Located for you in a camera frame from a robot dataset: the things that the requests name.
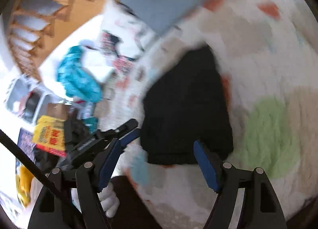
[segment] black cable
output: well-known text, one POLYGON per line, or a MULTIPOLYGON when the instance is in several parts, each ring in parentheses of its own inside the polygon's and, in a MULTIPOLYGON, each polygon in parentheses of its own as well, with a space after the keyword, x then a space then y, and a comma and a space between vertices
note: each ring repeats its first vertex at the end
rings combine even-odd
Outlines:
POLYGON ((33 175, 40 181, 48 191, 61 201, 84 225, 83 216, 79 210, 66 199, 61 191, 41 172, 32 160, 2 131, 0 130, 0 142, 4 145, 33 175))

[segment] hand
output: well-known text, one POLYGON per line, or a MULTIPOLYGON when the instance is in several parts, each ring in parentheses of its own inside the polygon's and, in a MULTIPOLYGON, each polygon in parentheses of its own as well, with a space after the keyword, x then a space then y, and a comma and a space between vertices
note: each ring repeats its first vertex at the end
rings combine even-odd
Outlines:
MULTIPOLYGON (((102 190, 101 193, 98 193, 98 198, 101 201, 101 206, 105 211, 105 214, 108 218, 114 217, 116 211, 119 207, 119 199, 116 196, 116 193, 113 190, 112 183, 108 183, 107 187, 102 190)), ((79 197, 77 194, 77 189, 72 189, 72 199, 74 205, 80 210, 79 197)))

